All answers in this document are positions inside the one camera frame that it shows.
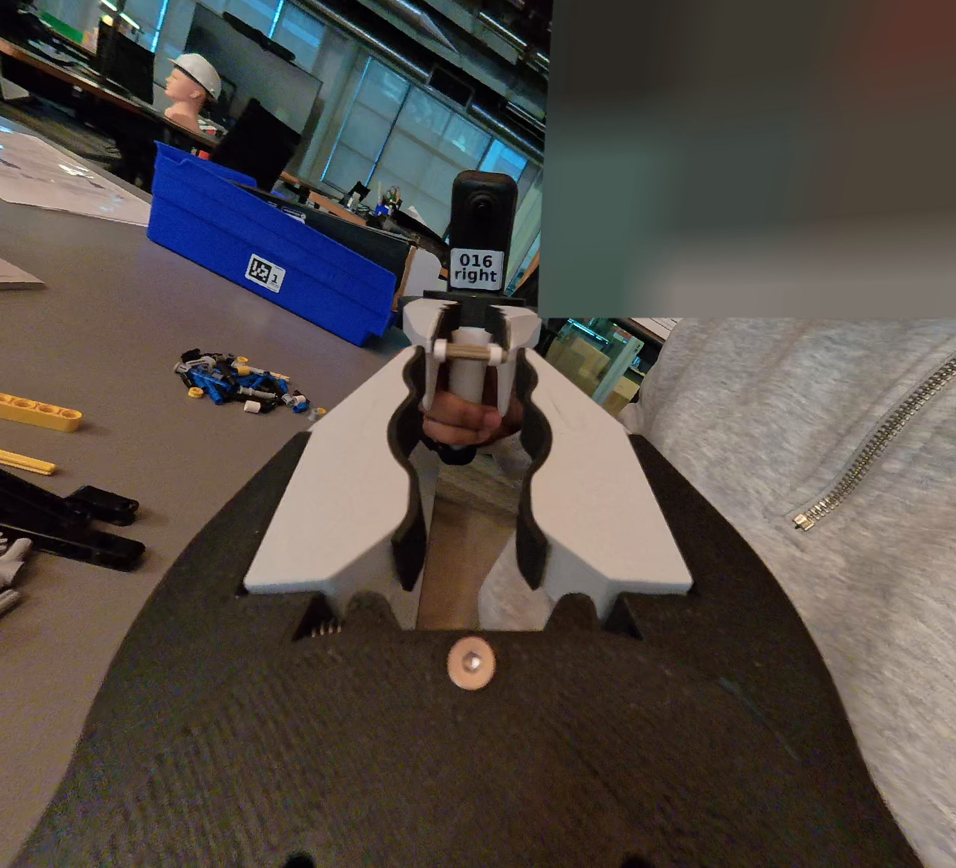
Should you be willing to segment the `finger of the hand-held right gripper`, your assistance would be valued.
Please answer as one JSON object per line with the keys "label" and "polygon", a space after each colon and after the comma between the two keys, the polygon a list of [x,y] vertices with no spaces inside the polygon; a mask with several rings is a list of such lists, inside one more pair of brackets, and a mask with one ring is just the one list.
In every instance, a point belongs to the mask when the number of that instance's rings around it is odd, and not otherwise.
{"label": "finger of the hand-held right gripper", "polygon": [[496,371],[497,409],[505,415],[510,406],[518,352],[536,345],[540,319],[536,312],[523,306],[492,305],[486,310],[486,331],[491,337],[488,365]]}
{"label": "finger of the hand-held right gripper", "polygon": [[403,331],[409,341],[424,348],[425,371],[422,409],[430,411],[440,367],[446,362],[452,334],[452,301],[412,299],[403,306]]}

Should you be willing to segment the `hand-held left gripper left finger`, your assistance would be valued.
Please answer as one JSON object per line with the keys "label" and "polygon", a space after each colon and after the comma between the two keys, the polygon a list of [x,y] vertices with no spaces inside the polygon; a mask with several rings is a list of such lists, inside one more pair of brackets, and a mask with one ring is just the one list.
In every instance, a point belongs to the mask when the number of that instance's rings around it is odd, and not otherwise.
{"label": "hand-held left gripper left finger", "polygon": [[429,528],[423,379],[423,350],[403,349],[314,424],[245,575],[250,594],[421,594]]}

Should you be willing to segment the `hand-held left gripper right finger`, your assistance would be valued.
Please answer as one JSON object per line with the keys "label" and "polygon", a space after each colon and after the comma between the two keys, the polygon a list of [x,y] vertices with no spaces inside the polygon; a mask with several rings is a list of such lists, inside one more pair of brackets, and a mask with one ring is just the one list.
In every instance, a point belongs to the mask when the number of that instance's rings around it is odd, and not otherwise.
{"label": "hand-held left gripper right finger", "polygon": [[516,559],[557,601],[579,594],[607,617],[623,593],[684,595],[692,576],[625,428],[534,351],[516,371],[531,456]]}

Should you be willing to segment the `tan and white lego assembly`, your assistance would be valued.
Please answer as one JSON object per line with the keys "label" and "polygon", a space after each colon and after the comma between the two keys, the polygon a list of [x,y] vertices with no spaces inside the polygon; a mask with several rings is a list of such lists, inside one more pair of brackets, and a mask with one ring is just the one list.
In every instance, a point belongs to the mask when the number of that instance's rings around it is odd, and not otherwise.
{"label": "tan and white lego assembly", "polygon": [[449,360],[467,360],[484,363],[485,366],[499,366],[507,360],[508,352],[497,344],[467,344],[462,342],[436,339],[432,345],[431,356],[439,364]]}

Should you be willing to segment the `pile of small lego pins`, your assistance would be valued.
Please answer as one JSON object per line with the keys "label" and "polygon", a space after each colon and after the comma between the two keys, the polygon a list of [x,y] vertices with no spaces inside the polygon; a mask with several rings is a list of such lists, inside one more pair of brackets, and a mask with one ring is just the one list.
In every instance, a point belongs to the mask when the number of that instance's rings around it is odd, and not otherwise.
{"label": "pile of small lego pins", "polygon": [[246,413],[256,415],[281,406],[296,414],[311,408],[308,399],[291,388],[288,376],[254,367],[245,357],[193,349],[182,354],[173,371],[185,384],[188,396],[206,396],[217,406],[234,401],[242,403]]}

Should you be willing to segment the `pile of large lego parts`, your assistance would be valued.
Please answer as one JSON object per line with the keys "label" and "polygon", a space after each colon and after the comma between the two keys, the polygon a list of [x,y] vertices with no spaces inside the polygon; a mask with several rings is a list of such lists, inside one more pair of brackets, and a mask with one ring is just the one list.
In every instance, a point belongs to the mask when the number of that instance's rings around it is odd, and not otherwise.
{"label": "pile of large lego parts", "polygon": [[84,486],[63,497],[1,471],[1,614],[20,599],[13,587],[30,551],[129,572],[139,564],[140,541],[98,527],[126,527],[137,520],[139,503]]}

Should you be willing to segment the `person's right hand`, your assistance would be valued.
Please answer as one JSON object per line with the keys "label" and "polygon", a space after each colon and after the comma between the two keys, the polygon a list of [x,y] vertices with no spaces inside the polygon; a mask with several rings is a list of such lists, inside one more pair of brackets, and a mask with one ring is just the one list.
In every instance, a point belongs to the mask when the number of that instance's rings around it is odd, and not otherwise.
{"label": "person's right hand", "polygon": [[496,407],[437,390],[423,411],[423,432],[436,444],[480,447],[507,438],[513,430]]}

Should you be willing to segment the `cardboard box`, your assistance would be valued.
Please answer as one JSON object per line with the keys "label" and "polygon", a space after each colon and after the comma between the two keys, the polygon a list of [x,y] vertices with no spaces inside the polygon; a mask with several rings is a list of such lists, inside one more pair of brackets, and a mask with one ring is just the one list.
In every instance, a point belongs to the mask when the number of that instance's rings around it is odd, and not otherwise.
{"label": "cardboard box", "polygon": [[[612,360],[604,348],[593,346],[580,336],[556,340],[546,354],[556,369],[576,384],[586,396],[593,396],[611,368]],[[604,409],[617,417],[639,393],[643,374],[628,368],[620,376],[603,403]]]}

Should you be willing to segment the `blue plastic bin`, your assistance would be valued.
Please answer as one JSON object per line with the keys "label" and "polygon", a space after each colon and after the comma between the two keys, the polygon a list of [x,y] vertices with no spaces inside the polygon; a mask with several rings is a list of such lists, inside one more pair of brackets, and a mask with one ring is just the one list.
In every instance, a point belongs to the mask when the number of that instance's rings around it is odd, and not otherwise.
{"label": "blue plastic bin", "polygon": [[257,197],[245,175],[155,145],[149,240],[355,346],[392,326],[392,271]]}

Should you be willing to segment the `black computer monitor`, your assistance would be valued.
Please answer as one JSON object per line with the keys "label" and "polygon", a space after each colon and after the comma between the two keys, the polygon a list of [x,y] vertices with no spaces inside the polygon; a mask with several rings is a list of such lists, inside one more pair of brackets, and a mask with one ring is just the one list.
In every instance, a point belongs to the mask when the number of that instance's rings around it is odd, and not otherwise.
{"label": "black computer monitor", "polygon": [[121,29],[101,19],[98,28],[95,68],[102,78],[148,105],[154,98],[154,53]]}
{"label": "black computer monitor", "polygon": [[271,192],[301,141],[293,130],[251,98],[235,126],[210,153],[212,163],[253,179]]}

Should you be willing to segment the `large display screen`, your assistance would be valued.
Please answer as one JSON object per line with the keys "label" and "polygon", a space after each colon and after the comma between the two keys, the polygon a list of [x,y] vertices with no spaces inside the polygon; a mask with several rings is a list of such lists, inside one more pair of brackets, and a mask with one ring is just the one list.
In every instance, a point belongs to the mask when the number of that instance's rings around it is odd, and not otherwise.
{"label": "large display screen", "polygon": [[296,133],[305,131],[320,81],[262,47],[217,12],[198,3],[185,48],[207,59],[222,81],[220,103],[237,119],[256,99]]}

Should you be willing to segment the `black video bar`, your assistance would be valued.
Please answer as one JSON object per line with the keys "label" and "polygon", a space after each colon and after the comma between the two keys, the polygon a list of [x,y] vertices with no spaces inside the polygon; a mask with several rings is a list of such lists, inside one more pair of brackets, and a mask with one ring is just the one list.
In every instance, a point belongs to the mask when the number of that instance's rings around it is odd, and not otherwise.
{"label": "black video bar", "polygon": [[247,23],[243,22],[237,16],[224,12],[222,18],[237,32],[245,36],[245,38],[257,44],[258,47],[269,51],[269,53],[274,54],[281,60],[294,63],[295,55],[292,50],[285,48],[284,46],[276,43],[271,40],[268,35],[260,31],[258,28],[255,28]]}

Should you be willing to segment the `mannequin head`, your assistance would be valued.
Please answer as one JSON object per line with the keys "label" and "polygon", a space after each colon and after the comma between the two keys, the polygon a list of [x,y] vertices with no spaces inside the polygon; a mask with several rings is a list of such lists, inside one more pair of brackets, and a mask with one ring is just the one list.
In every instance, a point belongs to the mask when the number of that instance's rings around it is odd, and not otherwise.
{"label": "mannequin head", "polygon": [[209,92],[187,73],[174,67],[166,79],[164,94],[171,101],[164,117],[191,133],[202,133],[199,114],[209,99]]}

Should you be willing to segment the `printed paper sheet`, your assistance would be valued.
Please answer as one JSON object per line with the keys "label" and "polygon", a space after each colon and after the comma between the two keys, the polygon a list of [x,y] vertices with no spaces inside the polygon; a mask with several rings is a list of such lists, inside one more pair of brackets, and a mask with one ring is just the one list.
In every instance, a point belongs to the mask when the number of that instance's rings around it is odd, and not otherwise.
{"label": "printed paper sheet", "polygon": [[37,136],[1,126],[1,198],[146,227],[150,203]]}

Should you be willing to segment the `wooden office desk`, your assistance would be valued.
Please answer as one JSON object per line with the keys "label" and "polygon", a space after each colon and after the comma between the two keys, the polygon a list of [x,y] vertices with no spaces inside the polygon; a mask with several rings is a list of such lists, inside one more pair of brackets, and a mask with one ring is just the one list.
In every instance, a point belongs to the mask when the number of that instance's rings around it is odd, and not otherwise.
{"label": "wooden office desk", "polygon": [[22,48],[17,43],[5,38],[1,39],[1,51],[5,57],[10,58],[13,62],[30,67],[38,74],[44,74],[46,77],[69,85],[71,88],[76,88],[85,94],[106,100],[127,112],[151,117],[159,121],[161,125],[174,126],[179,131],[190,134],[201,144],[215,147],[219,142],[219,137],[216,134],[203,131],[189,132],[182,125],[167,118],[163,112],[153,105],[133,96],[108,79],[103,82],[93,73],[84,73],[82,68],[78,71],[73,70],[72,67],[58,64],[38,52]]}

